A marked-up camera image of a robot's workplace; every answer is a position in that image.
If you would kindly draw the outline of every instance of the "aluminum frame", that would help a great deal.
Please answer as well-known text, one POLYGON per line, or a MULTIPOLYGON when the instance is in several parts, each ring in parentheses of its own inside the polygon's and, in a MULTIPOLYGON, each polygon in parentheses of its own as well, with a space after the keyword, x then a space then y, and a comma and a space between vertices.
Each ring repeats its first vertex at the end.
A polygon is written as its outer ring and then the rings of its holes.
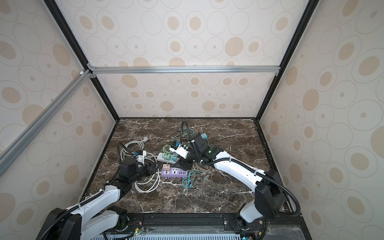
POLYGON ((94 67, 96 74, 116 73, 278 73, 280 66, 94 67))
POLYGON ((91 76, 88 69, 78 75, 43 112, 6 148, 0 156, 0 177, 17 157, 26 149, 61 107, 69 100, 81 84, 91 76))

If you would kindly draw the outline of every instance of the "teal cable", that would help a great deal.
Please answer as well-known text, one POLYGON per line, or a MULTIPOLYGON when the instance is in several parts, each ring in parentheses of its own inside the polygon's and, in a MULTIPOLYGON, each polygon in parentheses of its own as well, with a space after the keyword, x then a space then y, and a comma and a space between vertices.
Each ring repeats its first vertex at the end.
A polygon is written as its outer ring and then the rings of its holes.
POLYGON ((193 181, 195 180, 197 173, 200 173, 200 175, 204 178, 204 180, 206 180, 206 178, 204 177, 203 173, 211 174, 210 172, 204 172, 197 169, 190 170, 188 176, 185 177, 182 181, 182 185, 185 189, 193 187, 193 181))

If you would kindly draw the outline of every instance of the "plug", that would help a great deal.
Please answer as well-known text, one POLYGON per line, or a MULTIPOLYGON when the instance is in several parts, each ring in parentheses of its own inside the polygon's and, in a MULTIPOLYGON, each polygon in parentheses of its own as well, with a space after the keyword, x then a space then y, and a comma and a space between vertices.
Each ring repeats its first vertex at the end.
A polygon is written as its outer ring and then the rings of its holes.
POLYGON ((163 164, 163 170, 164 171, 170 171, 170 165, 169 164, 163 164))

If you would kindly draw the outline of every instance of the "power strip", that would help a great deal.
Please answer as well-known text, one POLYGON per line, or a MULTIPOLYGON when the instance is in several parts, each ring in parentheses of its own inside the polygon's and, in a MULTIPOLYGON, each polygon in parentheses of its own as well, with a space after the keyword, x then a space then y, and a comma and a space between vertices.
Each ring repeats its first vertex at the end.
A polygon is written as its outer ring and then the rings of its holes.
POLYGON ((157 155, 157 160, 159 162, 166 162, 168 164, 175 164, 177 162, 177 159, 176 159, 176 157, 174 155, 171 157, 171 159, 167 160, 167 159, 164 158, 164 153, 162 153, 162 152, 160 152, 157 155))
POLYGON ((170 171, 162 170, 161 171, 162 177, 187 177, 188 171, 184 171, 183 169, 171 167, 170 171))

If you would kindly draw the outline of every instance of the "patterned wallpaper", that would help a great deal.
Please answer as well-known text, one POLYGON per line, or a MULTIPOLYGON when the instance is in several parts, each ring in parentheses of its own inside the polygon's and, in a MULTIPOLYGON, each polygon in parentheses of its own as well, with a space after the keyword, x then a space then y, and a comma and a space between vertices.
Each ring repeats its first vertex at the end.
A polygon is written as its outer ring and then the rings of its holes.
POLYGON ((307 0, 60 0, 93 66, 279 65, 307 0))
POLYGON ((82 67, 39 1, 1 0, 0 25, 1 154, 82 67))
POLYGON ((384 236, 383 23, 383 0, 323 0, 261 120, 314 240, 384 236))
POLYGON ((79 200, 114 120, 90 80, 0 177, 0 239, 35 239, 48 213, 79 200))
POLYGON ((99 74, 120 117, 254 117, 274 73, 99 74))

